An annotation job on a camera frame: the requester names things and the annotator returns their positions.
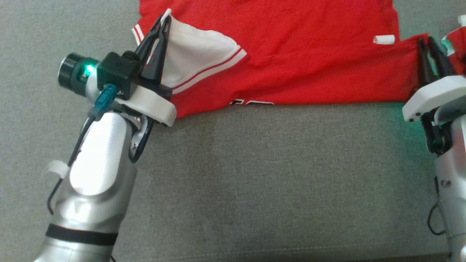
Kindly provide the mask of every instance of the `red shirt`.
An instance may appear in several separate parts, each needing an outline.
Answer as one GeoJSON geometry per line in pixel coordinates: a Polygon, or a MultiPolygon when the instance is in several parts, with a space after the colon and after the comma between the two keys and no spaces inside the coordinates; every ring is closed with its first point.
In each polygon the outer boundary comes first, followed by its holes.
{"type": "Polygon", "coordinates": [[[459,75],[466,75],[466,27],[461,27],[445,37],[450,62],[459,75]]]}
{"type": "Polygon", "coordinates": [[[218,31],[247,52],[234,66],[174,93],[178,117],[232,101],[404,102],[418,85],[422,36],[399,40],[391,0],[140,0],[143,35],[168,8],[180,22],[218,31]],[[372,42],[387,34],[395,44],[372,42]]]}

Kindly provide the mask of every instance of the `blue cable connector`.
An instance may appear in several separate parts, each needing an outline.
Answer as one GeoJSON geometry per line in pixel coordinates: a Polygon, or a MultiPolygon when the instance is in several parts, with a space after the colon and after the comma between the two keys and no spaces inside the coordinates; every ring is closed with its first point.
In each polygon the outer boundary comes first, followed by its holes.
{"type": "Polygon", "coordinates": [[[118,93],[118,88],[112,84],[106,84],[99,97],[94,102],[94,106],[89,110],[88,116],[95,117],[99,121],[102,116],[111,108],[118,93]]]}

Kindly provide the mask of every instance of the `white strap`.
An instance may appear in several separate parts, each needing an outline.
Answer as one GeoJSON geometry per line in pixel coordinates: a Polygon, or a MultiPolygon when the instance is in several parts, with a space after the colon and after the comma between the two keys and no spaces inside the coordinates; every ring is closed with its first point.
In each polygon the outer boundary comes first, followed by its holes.
{"type": "Polygon", "coordinates": [[[57,174],[59,175],[62,179],[65,179],[65,177],[69,174],[70,167],[63,163],[62,161],[59,160],[52,160],[49,162],[49,164],[44,168],[42,171],[43,174],[57,174]]]}
{"type": "Polygon", "coordinates": [[[167,126],[172,126],[173,122],[175,122],[175,105],[154,91],[140,85],[136,87],[133,95],[128,100],[116,98],[115,101],[167,126]]]}

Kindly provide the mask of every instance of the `gray fabric surface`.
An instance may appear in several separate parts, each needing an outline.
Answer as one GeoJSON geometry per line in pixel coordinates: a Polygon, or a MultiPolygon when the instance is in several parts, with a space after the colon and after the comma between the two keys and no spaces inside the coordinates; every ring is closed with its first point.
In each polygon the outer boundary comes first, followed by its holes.
{"type": "MultiPolygon", "coordinates": [[[[402,37],[440,38],[466,13],[461,2],[396,1],[402,37]]],[[[89,108],[58,87],[61,59],[134,49],[137,6],[0,3],[1,261],[30,261],[37,252],[56,182],[41,170],[67,160],[89,108]]],[[[425,225],[435,202],[432,158],[421,126],[405,123],[401,108],[232,106],[156,128],[115,257],[349,261],[445,252],[444,237],[425,225]]],[[[434,226],[442,227],[438,216],[434,226]]]]}

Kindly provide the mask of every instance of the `green led light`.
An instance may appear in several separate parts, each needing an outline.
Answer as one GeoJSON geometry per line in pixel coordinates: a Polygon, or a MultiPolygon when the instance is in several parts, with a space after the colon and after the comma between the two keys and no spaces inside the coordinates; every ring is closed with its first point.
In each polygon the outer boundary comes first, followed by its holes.
{"type": "Polygon", "coordinates": [[[86,70],[84,71],[84,73],[89,76],[94,70],[95,70],[95,68],[94,68],[93,65],[87,65],[86,70]]]}

